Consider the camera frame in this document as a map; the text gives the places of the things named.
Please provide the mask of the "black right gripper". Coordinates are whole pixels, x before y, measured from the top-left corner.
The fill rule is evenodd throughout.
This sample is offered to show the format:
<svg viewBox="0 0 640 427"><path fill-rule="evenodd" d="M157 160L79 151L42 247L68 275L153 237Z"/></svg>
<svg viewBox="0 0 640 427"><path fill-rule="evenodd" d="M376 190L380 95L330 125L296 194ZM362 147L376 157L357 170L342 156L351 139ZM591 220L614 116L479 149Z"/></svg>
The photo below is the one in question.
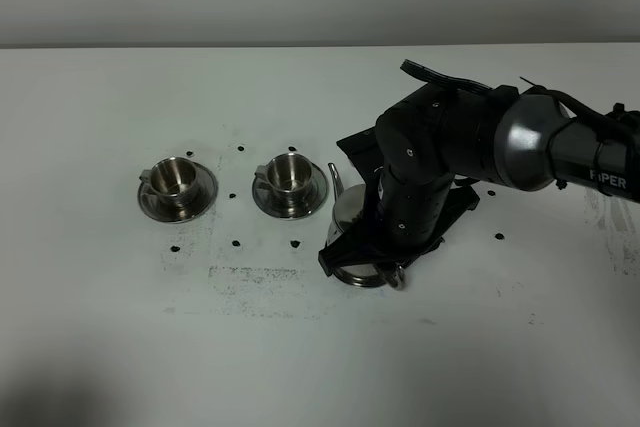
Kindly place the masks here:
<svg viewBox="0 0 640 427"><path fill-rule="evenodd" d="M437 250L472 205L454 178L498 178L493 142L504 113L504 87L471 93L427 84L373 127L339 140L366 192L361 218L319 251L326 276L359 265L391 274Z"/></svg>

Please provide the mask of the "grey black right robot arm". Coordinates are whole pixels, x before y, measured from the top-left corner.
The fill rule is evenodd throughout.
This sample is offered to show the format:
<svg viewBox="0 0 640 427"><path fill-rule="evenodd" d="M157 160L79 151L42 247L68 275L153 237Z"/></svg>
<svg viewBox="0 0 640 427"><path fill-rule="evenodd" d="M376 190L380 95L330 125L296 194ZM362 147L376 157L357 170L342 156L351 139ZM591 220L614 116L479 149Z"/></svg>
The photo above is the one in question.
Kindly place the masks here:
<svg viewBox="0 0 640 427"><path fill-rule="evenodd" d="M639 115L600 114L535 86L468 92L427 84L341 149L361 174L360 216L319 254L327 275L371 265L391 273L436 249L479 201L473 183L520 191L577 184L639 198Z"/></svg>

